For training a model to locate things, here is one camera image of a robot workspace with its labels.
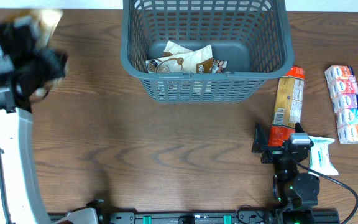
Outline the brown white snack pouch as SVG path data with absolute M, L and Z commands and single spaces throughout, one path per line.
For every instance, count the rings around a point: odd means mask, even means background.
M 163 50 L 162 57 L 168 57 L 176 54 L 186 54 L 190 52 L 192 52 L 192 50 L 184 48 L 174 42 L 168 41 Z M 211 73 L 222 73 L 226 67 L 227 61 L 214 58 Z
M 13 19 L 14 27 L 21 28 L 26 26 L 29 28 L 31 39 L 34 41 L 31 44 L 31 49 L 35 56 L 39 59 L 39 52 L 42 49 L 50 48 L 50 39 L 57 28 L 60 19 L 62 18 L 63 11 L 60 9 L 29 9 L 24 12 L 20 12 L 18 16 Z M 40 77 L 42 72 L 47 74 L 47 67 L 41 68 L 37 66 L 38 72 L 36 77 Z M 35 96 L 34 92 L 36 89 L 41 87 L 42 81 L 46 76 L 41 78 L 39 84 L 35 88 L 29 90 L 29 100 L 31 103 L 42 101 L 46 96 Z
M 213 66 L 212 46 L 186 54 L 176 54 L 168 57 L 156 58 L 145 62 L 149 73 L 211 73 Z

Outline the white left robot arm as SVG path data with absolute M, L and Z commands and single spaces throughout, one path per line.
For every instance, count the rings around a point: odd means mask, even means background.
M 48 46 L 57 20 L 30 16 L 0 24 L 0 223 L 99 223 L 86 206 L 47 213 L 32 150 L 31 96 L 66 75 L 67 55 Z

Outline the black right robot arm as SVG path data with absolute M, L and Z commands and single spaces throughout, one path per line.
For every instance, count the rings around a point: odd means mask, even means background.
M 273 196 L 280 202 L 264 215 L 266 223 L 316 222 L 313 207 L 318 204 L 320 180 L 298 170 L 298 164 L 308 158 L 312 146 L 300 123 L 296 123 L 295 132 L 281 146 L 270 146 L 260 124 L 255 125 L 251 152 L 261 155 L 261 163 L 273 165 Z

